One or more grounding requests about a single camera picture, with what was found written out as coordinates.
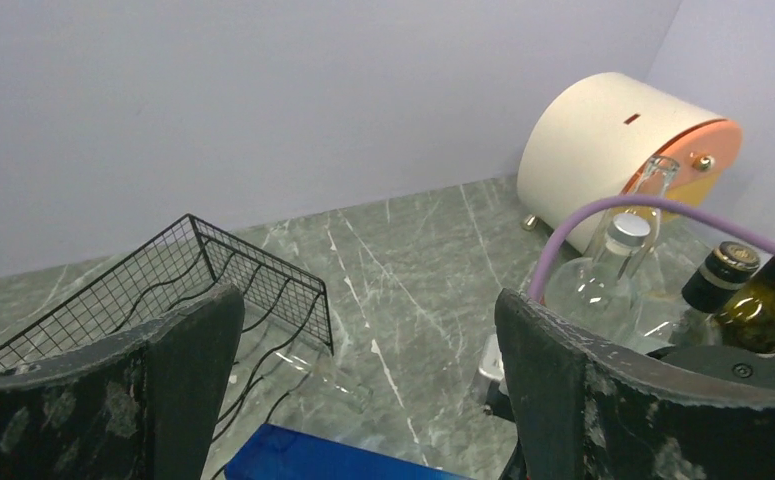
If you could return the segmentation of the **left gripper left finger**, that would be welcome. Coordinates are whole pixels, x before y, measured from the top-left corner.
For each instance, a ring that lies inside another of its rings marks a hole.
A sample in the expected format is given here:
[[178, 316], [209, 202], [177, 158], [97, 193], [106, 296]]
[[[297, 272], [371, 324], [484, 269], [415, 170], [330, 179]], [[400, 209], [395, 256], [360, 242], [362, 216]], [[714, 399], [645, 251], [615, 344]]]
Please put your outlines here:
[[0, 479], [197, 479], [245, 313], [232, 285], [0, 376]]

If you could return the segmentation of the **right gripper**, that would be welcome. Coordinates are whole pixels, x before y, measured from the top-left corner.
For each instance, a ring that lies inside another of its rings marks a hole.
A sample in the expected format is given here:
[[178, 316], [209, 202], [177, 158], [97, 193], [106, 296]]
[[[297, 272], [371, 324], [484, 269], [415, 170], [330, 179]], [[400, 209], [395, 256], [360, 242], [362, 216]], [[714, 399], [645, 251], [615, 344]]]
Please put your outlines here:
[[496, 334], [487, 337], [481, 350], [470, 393], [487, 415], [513, 421], [504, 364]]

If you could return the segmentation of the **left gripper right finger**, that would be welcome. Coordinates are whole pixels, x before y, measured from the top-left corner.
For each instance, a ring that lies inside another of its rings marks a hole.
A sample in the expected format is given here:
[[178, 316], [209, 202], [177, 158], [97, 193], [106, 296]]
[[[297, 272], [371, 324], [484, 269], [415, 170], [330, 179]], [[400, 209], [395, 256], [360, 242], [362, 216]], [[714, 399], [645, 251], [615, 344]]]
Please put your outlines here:
[[775, 390], [634, 352], [505, 289], [495, 326], [533, 479], [775, 479]]

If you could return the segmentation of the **small clear glass bottle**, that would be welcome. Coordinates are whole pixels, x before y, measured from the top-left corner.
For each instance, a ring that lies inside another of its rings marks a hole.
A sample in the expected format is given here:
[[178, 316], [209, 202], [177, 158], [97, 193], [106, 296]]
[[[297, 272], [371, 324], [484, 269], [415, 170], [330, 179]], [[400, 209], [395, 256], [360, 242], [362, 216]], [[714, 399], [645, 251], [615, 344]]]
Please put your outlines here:
[[283, 393], [331, 401], [358, 414], [369, 407], [373, 396], [369, 387], [337, 366], [325, 345], [306, 340], [273, 347], [259, 375]]

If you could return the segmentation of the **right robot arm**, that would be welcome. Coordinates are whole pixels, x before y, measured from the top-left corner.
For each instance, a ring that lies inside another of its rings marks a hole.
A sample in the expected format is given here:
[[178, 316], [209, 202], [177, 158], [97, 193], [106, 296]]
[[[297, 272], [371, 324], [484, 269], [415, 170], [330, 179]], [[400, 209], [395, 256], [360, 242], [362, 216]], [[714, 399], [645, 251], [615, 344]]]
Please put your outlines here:
[[[775, 390], [775, 356], [727, 346], [651, 348], [647, 355], [669, 365], [708, 377]], [[475, 400], [488, 415], [512, 422], [514, 416], [505, 382], [497, 336], [487, 337], [472, 386]]]

